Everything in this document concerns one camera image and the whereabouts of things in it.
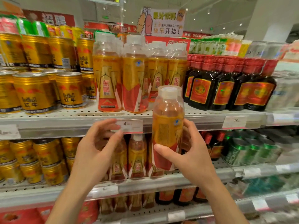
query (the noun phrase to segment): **right hand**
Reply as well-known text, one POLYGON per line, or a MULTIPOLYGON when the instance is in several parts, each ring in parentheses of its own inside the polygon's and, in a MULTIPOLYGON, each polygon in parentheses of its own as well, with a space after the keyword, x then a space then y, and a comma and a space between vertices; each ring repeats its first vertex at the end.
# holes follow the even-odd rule
POLYGON ((191 149, 184 155, 178 154, 169 147, 155 144, 154 149, 168 159, 182 172, 192 184, 204 188, 212 184, 217 174, 207 150, 206 143, 198 132, 194 122, 184 119, 184 126, 191 136, 191 149))

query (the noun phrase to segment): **price label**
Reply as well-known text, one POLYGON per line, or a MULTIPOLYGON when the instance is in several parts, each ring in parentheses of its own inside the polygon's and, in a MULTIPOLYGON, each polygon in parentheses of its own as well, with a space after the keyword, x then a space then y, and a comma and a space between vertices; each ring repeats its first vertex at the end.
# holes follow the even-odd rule
POLYGON ((173 211, 168 213, 168 223, 183 221, 185 220, 185 218, 186 215, 184 210, 173 211))
POLYGON ((276 165, 276 170, 278 173, 288 173, 291 170, 291 167, 289 164, 285 165, 276 165))
POLYGON ((256 200, 252 200, 253 206, 255 208, 255 210, 257 211, 267 211, 270 210, 267 202, 265 201, 265 199, 256 199, 256 200))
POLYGON ((294 114, 273 113, 273 125, 294 125, 294 114))
POLYGON ((246 128, 247 116, 226 116, 222 129, 244 129, 246 128))
POLYGON ((0 140, 20 139, 21 135, 17 125, 0 125, 0 140))
POLYGON ((142 119, 117 120, 116 124, 121 126, 124 134, 143 133, 142 119))
POLYGON ((286 195, 286 200, 290 204, 297 204, 297 203, 299 203, 299 198, 298 198, 297 194, 288 194, 288 195, 286 195))
POLYGON ((261 169, 259 168, 245 168, 244 175, 246 178, 252 178, 252 177, 259 177, 262 174, 261 174, 261 169))
POLYGON ((118 195, 118 185, 117 184, 107 184, 102 187, 98 187, 95 189, 92 189, 92 198, 102 198, 107 196, 114 196, 118 195))

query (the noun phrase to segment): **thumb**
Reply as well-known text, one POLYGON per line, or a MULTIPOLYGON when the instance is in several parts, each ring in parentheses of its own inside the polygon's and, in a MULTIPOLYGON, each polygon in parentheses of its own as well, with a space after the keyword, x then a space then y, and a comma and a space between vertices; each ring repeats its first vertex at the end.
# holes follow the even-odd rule
POLYGON ((111 157, 115 148, 118 146, 120 141, 123 139, 123 131, 118 130, 114 135, 112 135, 107 142, 106 146, 101 151, 102 154, 105 153, 108 157, 111 157))
POLYGON ((176 166, 179 166, 182 155, 176 153, 167 146, 155 144, 154 149, 164 158, 168 159, 170 162, 174 163, 176 166))

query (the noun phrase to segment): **left hand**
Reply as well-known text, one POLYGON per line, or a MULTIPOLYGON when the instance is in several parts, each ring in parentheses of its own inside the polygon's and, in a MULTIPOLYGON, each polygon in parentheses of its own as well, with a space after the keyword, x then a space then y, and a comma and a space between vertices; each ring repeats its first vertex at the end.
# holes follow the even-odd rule
POLYGON ((116 121, 98 121, 88 130, 78 144, 68 185, 75 185, 77 190, 87 194, 102 180, 110 167, 115 148, 123 139, 123 132, 116 121), (106 145, 104 138, 110 138, 106 145))

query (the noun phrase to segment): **hand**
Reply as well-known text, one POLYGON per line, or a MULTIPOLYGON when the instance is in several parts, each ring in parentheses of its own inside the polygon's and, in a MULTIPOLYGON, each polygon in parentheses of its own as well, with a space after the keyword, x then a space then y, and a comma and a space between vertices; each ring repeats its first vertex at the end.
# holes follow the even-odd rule
POLYGON ((68 185, 89 193, 107 173, 114 149, 123 139, 116 119, 95 122, 78 144, 68 185))
POLYGON ((188 148, 188 138, 191 139, 191 148, 184 155, 178 154, 169 147, 155 144, 154 149, 174 163, 192 184, 203 188, 209 185, 217 177, 214 165, 207 150, 206 143, 195 124, 184 119, 183 139, 184 147, 188 148))

